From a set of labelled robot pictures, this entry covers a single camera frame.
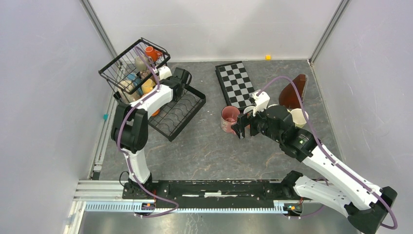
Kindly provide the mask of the pink floral mug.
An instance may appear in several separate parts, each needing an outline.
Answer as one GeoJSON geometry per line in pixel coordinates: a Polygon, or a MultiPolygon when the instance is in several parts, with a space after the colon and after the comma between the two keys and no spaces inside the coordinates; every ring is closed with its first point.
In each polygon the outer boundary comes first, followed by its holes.
{"type": "Polygon", "coordinates": [[[226,133],[236,134],[231,128],[232,125],[237,123],[238,115],[240,111],[235,106],[226,106],[221,111],[221,129],[226,133]]]}

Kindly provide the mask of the yellow mug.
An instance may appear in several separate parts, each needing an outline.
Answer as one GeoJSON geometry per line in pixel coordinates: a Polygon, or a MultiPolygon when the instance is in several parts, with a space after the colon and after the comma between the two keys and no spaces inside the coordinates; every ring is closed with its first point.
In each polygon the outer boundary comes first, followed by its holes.
{"type": "Polygon", "coordinates": [[[306,119],[308,119],[309,117],[306,111],[303,111],[300,108],[296,108],[291,110],[290,114],[292,115],[293,122],[296,127],[303,128],[306,125],[306,119]]]}

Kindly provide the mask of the orange cup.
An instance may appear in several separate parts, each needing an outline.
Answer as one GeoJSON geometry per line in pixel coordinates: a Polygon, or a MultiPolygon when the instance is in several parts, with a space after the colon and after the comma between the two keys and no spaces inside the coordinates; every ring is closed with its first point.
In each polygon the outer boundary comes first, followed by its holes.
{"type": "Polygon", "coordinates": [[[156,110],[151,116],[154,117],[154,116],[158,115],[159,112],[160,112],[160,110],[158,109],[158,110],[156,110]]]}

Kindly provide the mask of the salmon pink mug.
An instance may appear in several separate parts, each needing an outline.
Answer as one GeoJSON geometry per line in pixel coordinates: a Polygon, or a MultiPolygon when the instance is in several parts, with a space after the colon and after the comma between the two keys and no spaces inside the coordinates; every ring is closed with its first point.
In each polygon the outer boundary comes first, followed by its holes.
{"type": "Polygon", "coordinates": [[[255,106],[248,106],[244,109],[243,113],[254,115],[254,109],[255,109],[255,106]]]}

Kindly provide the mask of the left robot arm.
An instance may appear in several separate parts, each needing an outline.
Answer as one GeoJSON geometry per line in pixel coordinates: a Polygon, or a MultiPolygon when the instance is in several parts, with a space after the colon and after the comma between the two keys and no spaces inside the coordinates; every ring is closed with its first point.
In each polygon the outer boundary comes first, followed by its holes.
{"type": "Polygon", "coordinates": [[[134,192],[143,199],[153,192],[153,185],[147,182],[151,173],[144,150],[149,138],[149,118],[164,105],[177,101],[192,80],[185,69],[176,68],[171,75],[168,71],[168,67],[160,68],[154,75],[153,89],[139,100],[118,104],[113,120],[111,138],[125,157],[129,178],[136,183],[134,192]]]}

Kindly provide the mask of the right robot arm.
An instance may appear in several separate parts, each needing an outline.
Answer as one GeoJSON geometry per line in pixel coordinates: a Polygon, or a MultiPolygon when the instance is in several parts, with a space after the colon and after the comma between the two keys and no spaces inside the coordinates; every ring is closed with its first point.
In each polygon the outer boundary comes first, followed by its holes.
{"type": "Polygon", "coordinates": [[[303,174],[291,171],[283,180],[282,195],[288,199],[296,196],[309,198],[336,210],[351,225],[364,234],[375,234],[387,215],[395,218],[391,206],[397,192],[387,186],[380,187],[366,180],[334,156],[310,131],[297,127],[291,113],[283,106],[272,105],[238,115],[231,129],[240,138],[245,128],[250,135],[262,134],[279,144],[289,157],[314,169],[333,183],[319,184],[303,174]]]}

